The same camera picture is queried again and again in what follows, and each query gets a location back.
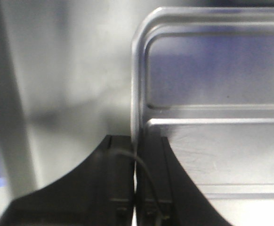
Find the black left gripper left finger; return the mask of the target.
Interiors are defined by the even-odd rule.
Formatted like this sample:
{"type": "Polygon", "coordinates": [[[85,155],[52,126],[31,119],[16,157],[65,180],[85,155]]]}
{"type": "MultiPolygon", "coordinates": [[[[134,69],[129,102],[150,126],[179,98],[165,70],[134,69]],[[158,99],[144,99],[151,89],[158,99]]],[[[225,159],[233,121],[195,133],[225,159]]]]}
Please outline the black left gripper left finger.
{"type": "Polygon", "coordinates": [[[106,136],[69,173],[14,199],[0,226],[129,226],[134,160],[129,136],[106,136]]]}

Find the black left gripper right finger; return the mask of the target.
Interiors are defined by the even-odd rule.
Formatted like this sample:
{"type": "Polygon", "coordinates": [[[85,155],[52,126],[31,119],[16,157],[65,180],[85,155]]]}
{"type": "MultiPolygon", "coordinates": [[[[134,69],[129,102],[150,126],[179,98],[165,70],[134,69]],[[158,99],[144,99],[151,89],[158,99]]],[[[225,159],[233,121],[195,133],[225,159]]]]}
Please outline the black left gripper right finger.
{"type": "Polygon", "coordinates": [[[137,155],[137,225],[230,225],[185,172],[167,137],[143,135],[137,155]]]}

